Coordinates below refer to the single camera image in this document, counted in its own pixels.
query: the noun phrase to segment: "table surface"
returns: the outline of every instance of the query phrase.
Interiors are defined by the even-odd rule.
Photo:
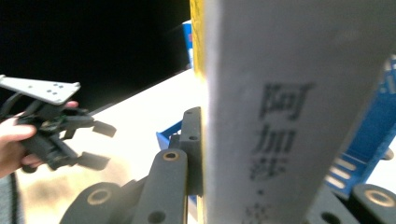
[[[155,133],[180,121],[187,109],[201,105],[205,98],[202,87],[201,80],[189,70],[94,115],[117,128],[113,138],[79,129],[65,142],[77,153],[88,151],[111,158],[103,171],[79,166],[56,172],[41,166],[33,175],[18,171],[26,223],[59,223],[85,188],[98,182],[122,186],[146,176],[160,150]],[[381,161],[368,183],[396,193],[395,173],[396,159]],[[196,223],[193,217],[196,215],[189,216],[189,223]]]

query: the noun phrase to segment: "gray fabric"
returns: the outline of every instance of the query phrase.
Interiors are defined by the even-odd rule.
[[[18,222],[24,223],[21,202],[18,202]],[[12,223],[12,187],[10,175],[0,178],[0,223]]]

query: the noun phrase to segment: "human hand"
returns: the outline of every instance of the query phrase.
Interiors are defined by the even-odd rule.
[[[67,107],[77,107],[78,102],[71,101]],[[33,125],[17,125],[17,118],[0,123],[0,177],[11,174],[22,165],[36,168],[43,162],[34,154],[26,155],[26,150],[19,142],[35,135]]]

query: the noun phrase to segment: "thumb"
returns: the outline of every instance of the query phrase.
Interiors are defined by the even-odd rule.
[[[0,132],[0,141],[14,142],[32,137],[35,135],[35,127],[32,125],[8,126],[6,130]]]

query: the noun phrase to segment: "dark floor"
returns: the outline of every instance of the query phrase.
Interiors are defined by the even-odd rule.
[[[94,110],[183,70],[189,16],[188,0],[0,3],[0,74],[80,82],[74,99]]]

